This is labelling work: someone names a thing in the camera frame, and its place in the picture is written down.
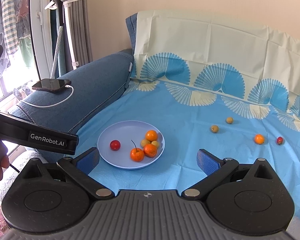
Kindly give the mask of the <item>yellow-brown longan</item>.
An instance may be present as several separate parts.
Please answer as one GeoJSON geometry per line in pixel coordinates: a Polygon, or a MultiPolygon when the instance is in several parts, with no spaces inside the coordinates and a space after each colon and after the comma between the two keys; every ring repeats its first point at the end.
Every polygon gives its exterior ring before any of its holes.
{"type": "Polygon", "coordinates": [[[152,141],[151,144],[154,145],[156,148],[160,147],[160,143],[158,141],[156,141],[156,140],[152,141]]]}
{"type": "Polygon", "coordinates": [[[232,124],[234,122],[234,119],[232,117],[227,117],[226,122],[228,124],[232,124]]]}
{"type": "Polygon", "coordinates": [[[212,126],[210,127],[210,131],[211,131],[212,133],[218,133],[218,132],[219,132],[219,127],[218,127],[217,125],[212,125],[212,126]]]}
{"type": "Polygon", "coordinates": [[[142,147],[142,148],[144,148],[146,145],[148,145],[148,144],[151,144],[151,142],[149,141],[149,140],[147,140],[147,139],[143,139],[143,140],[141,140],[141,142],[140,142],[140,146],[142,147]]]}

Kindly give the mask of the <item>small orange kumquat front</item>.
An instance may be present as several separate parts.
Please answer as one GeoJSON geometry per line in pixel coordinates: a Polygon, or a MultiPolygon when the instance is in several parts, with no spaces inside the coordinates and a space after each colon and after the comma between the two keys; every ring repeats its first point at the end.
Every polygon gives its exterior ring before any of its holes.
{"type": "Polygon", "coordinates": [[[255,142],[256,144],[262,145],[262,144],[264,143],[264,141],[265,141],[265,138],[264,138],[263,135],[261,135],[261,134],[256,134],[256,135],[254,136],[254,142],[255,142]]]}

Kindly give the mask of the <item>small orange kumquat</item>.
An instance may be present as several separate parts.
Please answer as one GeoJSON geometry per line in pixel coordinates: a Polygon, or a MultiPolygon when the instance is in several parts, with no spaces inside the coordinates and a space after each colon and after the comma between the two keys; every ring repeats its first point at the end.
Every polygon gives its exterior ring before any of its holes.
{"type": "Polygon", "coordinates": [[[150,142],[156,141],[158,139],[158,134],[155,130],[149,130],[145,134],[145,139],[150,142]]]}
{"type": "Polygon", "coordinates": [[[265,141],[265,138],[264,138],[263,135],[261,135],[261,134],[256,134],[256,135],[254,136],[254,142],[255,142],[256,144],[262,145],[262,144],[264,143],[264,141],[265,141]]]}

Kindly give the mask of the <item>orange mandarin with stem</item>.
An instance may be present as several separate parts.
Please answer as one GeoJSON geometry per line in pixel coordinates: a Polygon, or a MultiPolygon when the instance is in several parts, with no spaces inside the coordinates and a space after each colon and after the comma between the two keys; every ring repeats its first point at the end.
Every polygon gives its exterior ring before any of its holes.
{"type": "Polygon", "coordinates": [[[130,158],[132,161],[141,162],[145,157],[144,151],[141,148],[138,148],[134,141],[132,141],[132,143],[134,147],[130,151],[130,158]]]}

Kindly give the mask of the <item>large orange mandarin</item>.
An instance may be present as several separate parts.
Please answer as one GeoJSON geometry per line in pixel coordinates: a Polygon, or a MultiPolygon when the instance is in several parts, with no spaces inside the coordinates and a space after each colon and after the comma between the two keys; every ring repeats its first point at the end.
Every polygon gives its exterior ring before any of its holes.
{"type": "Polygon", "coordinates": [[[145,156],[149,157],[149,158],[154,158],[157,154],[157,147],[153,144],[146,144],[143,147],[143,152],[145,154],[145,156]]]}

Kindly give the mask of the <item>small red cherry tomato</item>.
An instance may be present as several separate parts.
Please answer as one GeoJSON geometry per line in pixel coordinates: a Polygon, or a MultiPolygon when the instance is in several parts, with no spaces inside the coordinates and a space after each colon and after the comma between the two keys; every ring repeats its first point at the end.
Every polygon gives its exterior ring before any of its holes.
{"type": "Polygon", "coordinates": [[[278,137],[277,140],[276,140],[276,143],[278,145],[282,145],[283,144],[283,137],[278,137]]]}

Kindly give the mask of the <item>blue denim sofa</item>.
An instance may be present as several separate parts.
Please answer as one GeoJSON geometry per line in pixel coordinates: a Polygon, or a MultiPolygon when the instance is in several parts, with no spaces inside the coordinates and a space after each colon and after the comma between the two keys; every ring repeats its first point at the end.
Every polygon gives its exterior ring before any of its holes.
{"type": "Polygon", "coordinates": [[[132,45],[130,49],[110,54],[66,73],[62,77],[71,80],[71,88],[56,94],[33,92],[17,103],[10,113],[33,124],[76,134],[100,111],[117,100],[129,98],[136,20],[136,14],[126,19],[132,45]]]}

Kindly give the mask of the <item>light purple plate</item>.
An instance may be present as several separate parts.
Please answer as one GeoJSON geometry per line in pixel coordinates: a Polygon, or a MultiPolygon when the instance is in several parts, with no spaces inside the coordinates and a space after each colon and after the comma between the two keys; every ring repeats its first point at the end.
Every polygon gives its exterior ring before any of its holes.
{"type": "Polygon", "coordinates": [[[165,138],[162,133],[153,125],[142,121],[122,121],[107,127],[99,136],[97,148],[100,156],[110,165],[125,169],[136,170],[147,167],[160,158],[165,149],[165,138]],[[140,142],[145,139],[145,134],[149,130],[155,130],[158,134],[160,147],[154,158],[144,157],[141,162],[132,161],[130,151],[133,148],[132,141],[138,148],[141,148],[140,142]],[[110,149],[110,142],[118,140],[121,147],[118,151],[110,149]]]}

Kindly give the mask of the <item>black smartphone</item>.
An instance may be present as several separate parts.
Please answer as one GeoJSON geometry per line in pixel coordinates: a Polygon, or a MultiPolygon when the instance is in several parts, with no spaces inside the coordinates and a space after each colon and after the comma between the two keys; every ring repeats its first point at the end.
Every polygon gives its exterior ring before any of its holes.
{"type": "Polygon", "coordinates": [[[67,85],[71,85],[68,79],[42,79],[32,86],[33,90],[57,93],[63,90],[67,85]]]}

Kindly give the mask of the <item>blue fan-pattern bed sheet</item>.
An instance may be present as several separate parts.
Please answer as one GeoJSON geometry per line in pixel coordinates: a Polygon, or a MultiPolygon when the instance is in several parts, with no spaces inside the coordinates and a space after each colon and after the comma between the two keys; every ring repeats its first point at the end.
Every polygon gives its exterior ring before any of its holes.
{"type": "Polygon", "coordinates": [[[204,148],[240,163],[265,158],[290,192],[300,218],[300,40],[267,25],[211,13],[137,14],[132,88],[79,130],[80,149],[109,126],[155,126],[165,149],[153,164],[125,170],[105,160],[91,177],[120,189],[185,190],[204,177],[204,148]],[[228,124],[227,117],[234,122],[228,124]],[[217,125],[218,133],[210,127],[217,125]],[[254,142],[261,134],[262,145],[254,142]],[[283,137],[283,144],[276,140],[283,137]]]}

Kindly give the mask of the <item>hanging clothes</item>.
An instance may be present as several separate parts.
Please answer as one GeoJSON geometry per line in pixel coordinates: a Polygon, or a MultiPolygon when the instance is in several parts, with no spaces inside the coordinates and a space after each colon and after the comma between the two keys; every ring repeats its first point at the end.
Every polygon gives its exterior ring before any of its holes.
{"type": "Polygon", "coordinates": [[[34,63],[30,32],[29,0],[0,0],[0,78],[11,65],[15,53],[20,52],[25,66],[34,63]]]}

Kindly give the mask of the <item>grey curtain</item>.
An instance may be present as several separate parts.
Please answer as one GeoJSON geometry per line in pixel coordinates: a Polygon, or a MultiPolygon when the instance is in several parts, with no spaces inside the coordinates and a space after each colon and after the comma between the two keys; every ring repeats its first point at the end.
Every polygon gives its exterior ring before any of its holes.
{"type": "Polygon", "coordinates": [[[64,48],[61,73],[67,73],[93,60],[87,0],[64,0],[64,48]]]}

